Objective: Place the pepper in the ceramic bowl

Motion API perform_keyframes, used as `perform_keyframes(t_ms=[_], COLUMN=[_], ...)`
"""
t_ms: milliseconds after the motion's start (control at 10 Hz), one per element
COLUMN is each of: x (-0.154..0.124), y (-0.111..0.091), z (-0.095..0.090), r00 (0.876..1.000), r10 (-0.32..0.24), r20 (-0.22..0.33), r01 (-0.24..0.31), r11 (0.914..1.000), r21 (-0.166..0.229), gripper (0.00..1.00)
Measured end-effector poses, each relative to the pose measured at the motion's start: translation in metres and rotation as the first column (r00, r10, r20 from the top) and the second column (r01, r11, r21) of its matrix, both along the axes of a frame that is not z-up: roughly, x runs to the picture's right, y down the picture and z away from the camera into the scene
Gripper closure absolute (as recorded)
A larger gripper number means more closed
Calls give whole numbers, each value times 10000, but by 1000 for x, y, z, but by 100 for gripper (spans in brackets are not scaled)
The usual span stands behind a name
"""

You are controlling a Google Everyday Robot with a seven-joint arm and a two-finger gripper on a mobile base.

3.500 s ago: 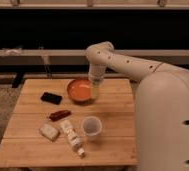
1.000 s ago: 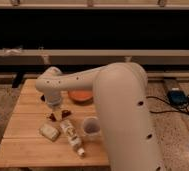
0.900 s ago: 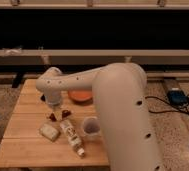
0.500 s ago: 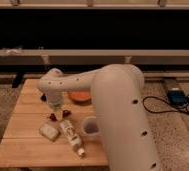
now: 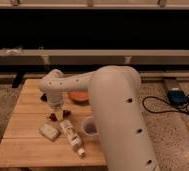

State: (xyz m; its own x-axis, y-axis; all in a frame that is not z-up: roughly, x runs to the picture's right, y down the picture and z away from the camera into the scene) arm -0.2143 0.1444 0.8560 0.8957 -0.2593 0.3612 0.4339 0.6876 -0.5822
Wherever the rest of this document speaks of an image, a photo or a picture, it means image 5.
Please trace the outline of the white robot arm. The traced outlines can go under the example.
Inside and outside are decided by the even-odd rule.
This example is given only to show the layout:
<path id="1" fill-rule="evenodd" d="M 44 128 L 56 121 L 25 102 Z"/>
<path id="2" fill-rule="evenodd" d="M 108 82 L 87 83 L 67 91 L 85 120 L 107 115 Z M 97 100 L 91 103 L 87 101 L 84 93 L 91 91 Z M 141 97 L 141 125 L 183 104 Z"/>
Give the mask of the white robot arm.
<path id="1" fill-rule="evenodd" d="M 139 73 L 129 66 L 105 66 L 65 77 L 54 69 L 40 80 L 48 104 L 62 105 L 65 91 L 87 91 L 108 171 L 160 171 L 138 100 Z"/>

